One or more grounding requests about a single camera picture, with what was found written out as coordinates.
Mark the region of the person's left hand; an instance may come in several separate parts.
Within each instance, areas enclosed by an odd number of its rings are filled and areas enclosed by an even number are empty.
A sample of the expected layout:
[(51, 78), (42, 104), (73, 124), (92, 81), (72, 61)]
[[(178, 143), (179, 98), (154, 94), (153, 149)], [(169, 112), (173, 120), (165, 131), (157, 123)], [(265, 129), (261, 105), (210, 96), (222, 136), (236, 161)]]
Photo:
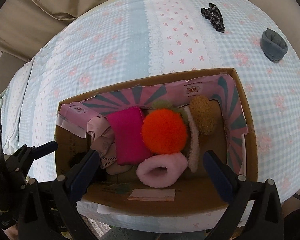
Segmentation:
[(19, 239), (17, 225), (7, 228), (6, 230), (4, 230), (4, 233), (9, 238), (9, 240), (18, 240)]

